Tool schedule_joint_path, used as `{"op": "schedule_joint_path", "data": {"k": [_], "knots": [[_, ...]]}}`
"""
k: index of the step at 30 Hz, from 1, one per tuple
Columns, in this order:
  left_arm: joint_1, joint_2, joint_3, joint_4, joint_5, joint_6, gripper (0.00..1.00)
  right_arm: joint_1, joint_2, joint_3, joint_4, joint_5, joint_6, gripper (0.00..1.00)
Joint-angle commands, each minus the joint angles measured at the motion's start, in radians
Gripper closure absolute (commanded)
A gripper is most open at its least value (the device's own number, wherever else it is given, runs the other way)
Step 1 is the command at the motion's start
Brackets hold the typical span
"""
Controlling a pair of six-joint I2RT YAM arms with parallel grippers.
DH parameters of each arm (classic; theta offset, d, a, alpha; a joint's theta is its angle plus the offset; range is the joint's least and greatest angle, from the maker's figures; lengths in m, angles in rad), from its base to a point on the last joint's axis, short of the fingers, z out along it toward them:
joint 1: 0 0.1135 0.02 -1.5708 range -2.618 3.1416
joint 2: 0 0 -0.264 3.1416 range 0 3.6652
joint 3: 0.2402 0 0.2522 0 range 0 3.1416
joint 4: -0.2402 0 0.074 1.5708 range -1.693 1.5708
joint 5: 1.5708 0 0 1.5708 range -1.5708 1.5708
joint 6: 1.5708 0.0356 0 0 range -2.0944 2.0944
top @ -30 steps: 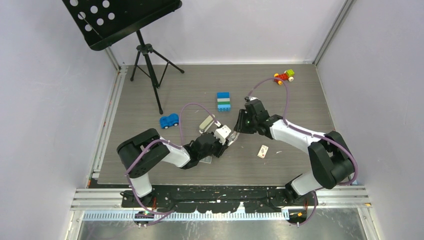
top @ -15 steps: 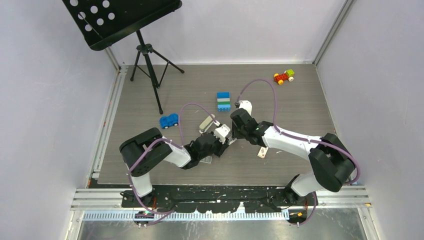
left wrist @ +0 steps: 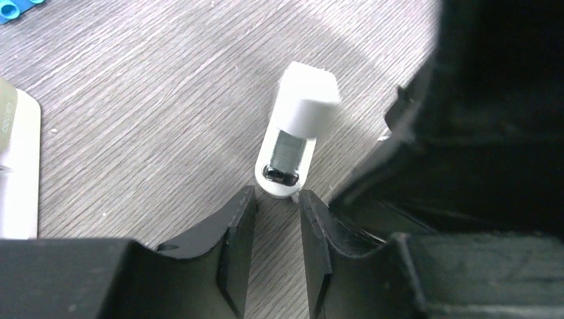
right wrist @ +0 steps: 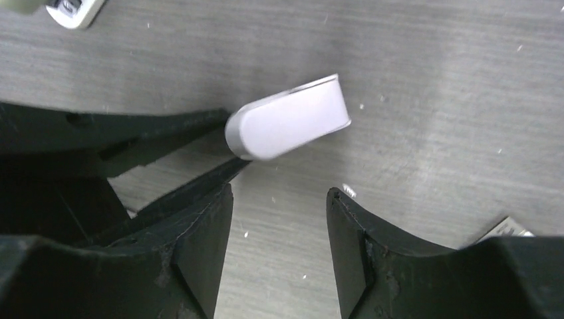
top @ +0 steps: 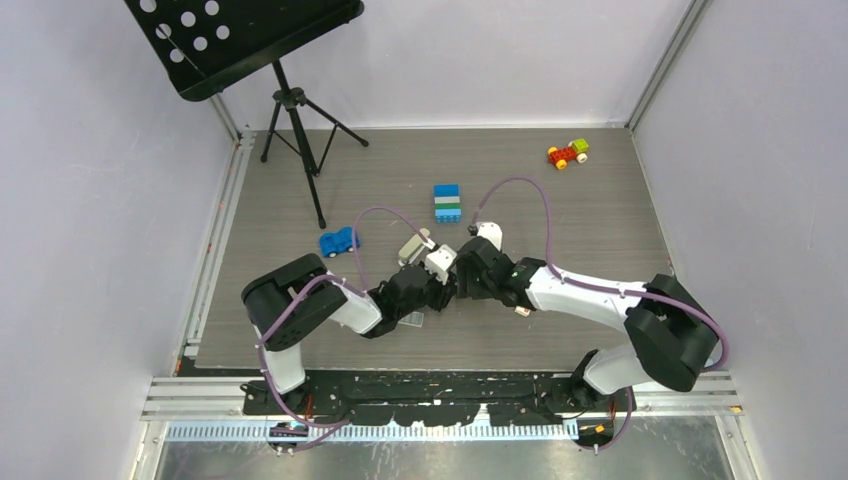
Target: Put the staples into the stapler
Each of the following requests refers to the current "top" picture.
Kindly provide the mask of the staple tray with staples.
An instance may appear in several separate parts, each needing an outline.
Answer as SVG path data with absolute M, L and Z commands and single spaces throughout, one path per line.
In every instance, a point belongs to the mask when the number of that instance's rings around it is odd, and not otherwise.
M 399 325 L 421 328 L 424 323 L 424 315 L 421 312 L 413 312 L 399 320 Z

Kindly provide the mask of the beige white stapler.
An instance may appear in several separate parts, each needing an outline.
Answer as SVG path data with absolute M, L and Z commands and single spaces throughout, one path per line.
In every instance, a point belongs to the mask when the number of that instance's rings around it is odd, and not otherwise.
M 430 239 L 430 230 L 421 228 L 419 234 L 413 234 L 412 237 L 399 249 L 398 264 L 403 267 L 415 262 L 415 259 L 423 252 L 432 251 L 435 248 L 435 242 Z

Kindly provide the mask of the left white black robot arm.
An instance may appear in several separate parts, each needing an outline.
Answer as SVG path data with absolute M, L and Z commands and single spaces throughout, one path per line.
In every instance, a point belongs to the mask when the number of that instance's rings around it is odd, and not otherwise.
M 270 403 L 284 414 L 305 405 L 301 343 L 317 327 L 334 321 L 373 339 L 415 312 L 439 312 L 457 293 L 452 266 L 450 259 L 426 258 L 365 291 L 332 274 L 310 253 L 250 282 L 241 300 L 258 336 L 262 369 L 270 375 Z

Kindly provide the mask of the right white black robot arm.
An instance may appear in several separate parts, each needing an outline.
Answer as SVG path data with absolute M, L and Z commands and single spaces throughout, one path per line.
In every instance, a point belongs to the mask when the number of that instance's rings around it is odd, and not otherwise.
M 718 368 L 727 357 L 723 333 L 674 276 L 621 282 L 575 274 L 536 258 L 514 262 L 483 237 L 459 250 L 456 273 L 460 298 L 573 315 L 626 336 L 622 345 L 587 353 L 573 372 L 571 397 L 584 410 L 596 410 L 612 393 L 646 382 L 688 392 L 702 372 Z

